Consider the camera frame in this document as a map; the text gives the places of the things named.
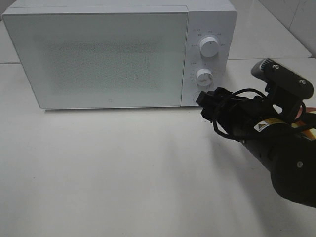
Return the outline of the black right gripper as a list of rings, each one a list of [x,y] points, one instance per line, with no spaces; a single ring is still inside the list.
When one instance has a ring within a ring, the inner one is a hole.
[[[202,91],[196,103],[201,116],[217,126],[217,134],[239,142],[290,142],[296,139],[294,129],[260,96],[253,99],[231,96],[224,88]]]

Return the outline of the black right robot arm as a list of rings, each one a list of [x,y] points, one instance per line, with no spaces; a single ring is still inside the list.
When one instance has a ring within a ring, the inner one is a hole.
[[[257,95],[240,96],[247,91]],[[282,198],[316,206],[316,142],[285,122],[266,96],[255,89],[231,93],[219,87],[202,91],[196,102],[219,136],[240,142],[269,171]]]

